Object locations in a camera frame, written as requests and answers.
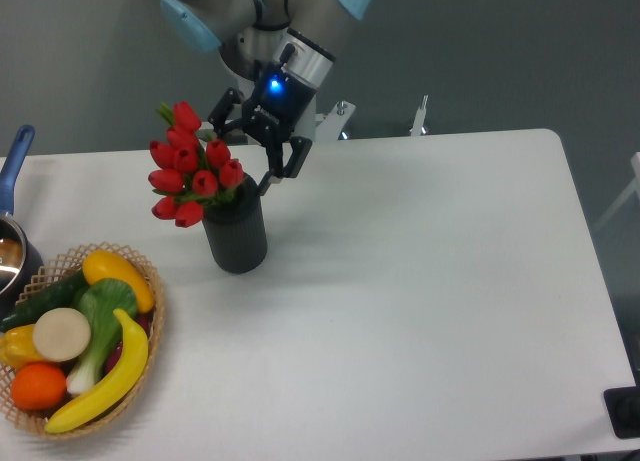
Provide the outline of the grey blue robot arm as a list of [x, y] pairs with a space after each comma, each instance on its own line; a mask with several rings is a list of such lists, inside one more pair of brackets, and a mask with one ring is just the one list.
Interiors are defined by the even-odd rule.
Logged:
[[223, 137], [240, 130], [265, 149], [260, 194], [298, 176], [315, 131], [317, 91], [372, 0], [160, 0], [190, 47], [216, 51], [238, 85], [208, 116]]

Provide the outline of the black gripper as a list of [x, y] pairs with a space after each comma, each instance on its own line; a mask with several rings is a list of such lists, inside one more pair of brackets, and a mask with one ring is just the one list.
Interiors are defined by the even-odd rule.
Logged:
[[[268, 170], [258, 184], [259, 196], [273, 184], [298, 176], [315, 138], [315, 95], [314, 88], [286, 72], [281, 63], [269, 62], [246, 100], [241, 91], [228, 88], [209, 113], [207, 121], [218, 137], [240, 129], [266, 146]], [[230, 120], [236, 107], [240, 116]], [[267, 126], [280, 141], [267, 143]], [[291, 147], [287, 162], [283, 158], [284, 144]]]

